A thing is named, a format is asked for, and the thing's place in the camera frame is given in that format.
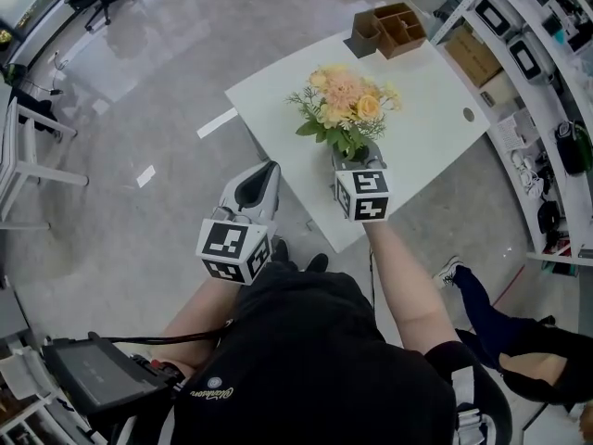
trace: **flower bouquet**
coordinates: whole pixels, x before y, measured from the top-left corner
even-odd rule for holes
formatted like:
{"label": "flower bouquet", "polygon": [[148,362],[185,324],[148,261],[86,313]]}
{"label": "flower bouquet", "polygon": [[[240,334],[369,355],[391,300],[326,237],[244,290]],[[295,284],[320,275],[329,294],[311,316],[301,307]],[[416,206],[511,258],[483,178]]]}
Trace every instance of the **flower bouquet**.
{"label": "flower bouquet", "polygon": [[378,86],[342,65],[319,68],[302,93],[291,94],[286,102],[297,104],[306,120],[296,134],[315,135],[317,143],[337,146],[348,160],[362,156],[369,141],[383,134],[384,110],[400,109],[391,83]]}

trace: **cable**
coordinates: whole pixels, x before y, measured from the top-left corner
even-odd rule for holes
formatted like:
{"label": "cable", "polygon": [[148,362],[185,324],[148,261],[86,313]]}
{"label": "cable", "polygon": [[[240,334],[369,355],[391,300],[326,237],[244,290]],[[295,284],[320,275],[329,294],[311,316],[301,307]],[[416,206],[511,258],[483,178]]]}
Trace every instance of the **cable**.
{"label": "cable", "polygon": [[372,256],[374,256],[374,252],[372,252],[371,246],[369,246],[369,273],[371,274],[371,306],[372,311],[374,312],[374,269],[372,267]]}
{"label": "cable", "polygon": [[59,91],[59,94],[64,94],[64,91],[62,91],[61,89],[56,89],[56,76],[59,72],[62,72],[64,68],[66,68],[66,66],[69,63],[69,60],[66,59],[65,61],[62,61],[61,63],[58,64],[56,63],[56,59],[57,59],[57,52],[54,54],[54,68],[56,68],[56,72],[54,72],[54,77],[52,79],[52,90],[53,91]]}
{"label": "cable", "polygon": [[37,85],[36,83],[34,83],[33,81],[31,81],[30,79],[23,79],[23,81],[25,83],[29,83],[30,85],[36,87],[37,89],[40,89],[42,91],[46,91],[47,93],[51,93],[53,91],[53,89],[45,89],[44,87]]}
{"label": "cable", "polygon": [[111,343],[134,343],[150,346],[175,345],[179,343],[189,343],[191,341],[220,339],[232,323],[233,320],[229,320],[222,328],[202,333],[193,333],[192,335],[183,335],[181,337],[105,337],[104,339]]}

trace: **shoe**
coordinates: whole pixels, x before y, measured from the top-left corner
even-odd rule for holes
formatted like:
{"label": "shoe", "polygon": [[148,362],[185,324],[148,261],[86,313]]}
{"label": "shoe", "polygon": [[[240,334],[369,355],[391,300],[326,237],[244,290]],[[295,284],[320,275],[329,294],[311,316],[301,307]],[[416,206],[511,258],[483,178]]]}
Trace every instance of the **shoe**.
{"label": "shoe", "polygon": [[539,320],[539,322],[548,326],[556,326],[556,318],[554,315],[547,316],[546,318]]}
{"label": "shoe", "polygon": [[51,100],[40,100],[39,101],[39,107],[42,109],[43,112],[47,113],[47,112],[51,112],[52,111],[52,101]]}
{"label": "shoe", "polygon": [[458,256],[453,256],[449,259],[449,261],[445,264],[445,266],[441,269],[441,272],[437,273],[433,280],[435,281],[436,285],[439,288],[443,288],[444,286],[450,286],[453,284],[453,277],[455,276],[455,272],[457,268],[463,265],[463,262],[460,261]]}
{"label": "shoe", "polygon": [[327,266],[330,264],[329,258],[325,254],[317,254],[309,265],[305,272],[316,272],[316,273],[324,273],[327,271]]}
{"label": "shoe", "polygon": [[290,261],[290,251],[288,250],[288,243],[280,238],[276,245],[274,246],[274,252],[271,254],[271,261],[272,262],[289,262]]}

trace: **wooden desk organizer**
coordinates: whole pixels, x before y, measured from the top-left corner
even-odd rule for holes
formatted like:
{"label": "wooden desk organizer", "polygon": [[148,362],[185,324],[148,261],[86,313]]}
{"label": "wooden desk organizer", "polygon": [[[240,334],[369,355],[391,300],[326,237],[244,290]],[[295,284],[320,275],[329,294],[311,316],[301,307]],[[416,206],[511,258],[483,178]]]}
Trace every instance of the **wooden desk organizer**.
{"label": "wooden desk organizer", "polygon": [[381,6],[373,14],[381,32],[379,51],[387,59],[419,47],[426,39],[422,24],[406,4]]}

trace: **tiled floor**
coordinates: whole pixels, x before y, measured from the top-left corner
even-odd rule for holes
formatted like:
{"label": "tiled floor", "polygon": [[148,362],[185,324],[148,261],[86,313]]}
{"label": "tiled floor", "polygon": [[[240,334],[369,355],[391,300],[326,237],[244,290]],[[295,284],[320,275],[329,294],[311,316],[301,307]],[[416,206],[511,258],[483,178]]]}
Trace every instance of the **tiled floor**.
{"label": "tiled floor", "polygon": [[[231,107],[223,92],[233,84],[344,30],[354,13],[396,1],[136,0],[116,6],[112,24],[95,25],[93,34],[83,19],[71,24],[33,78],[51,84],[55,51],[68,61],[56,76],[65,94],[55,112],[80,134],[50,153],[63,169],[88,174],[90,184],[27,185],[12,219],[46,219],[52,229],[5,237],[6,272],[33,327],[54,337],[161,330],[205,278],[194,255],[202,219],[225,183],[258,161],[238,118],[204,139],[196,129]],[[45,134],[38,138],[51,146]],[[140,188],[136,178],[150,165],[156,174]],[[277,220],[297,262],[324,251],[334,270],[370,294],[366,240],[335,255],[307,229],[307,213],[285,186]],[[461,254],[493,298],[524,263],[522,214],[485,137],[391,223],[431,271]],[[465,325],[456,289],[444,295],[456,324]],[[380,295],[377,316],[397,343]]]}

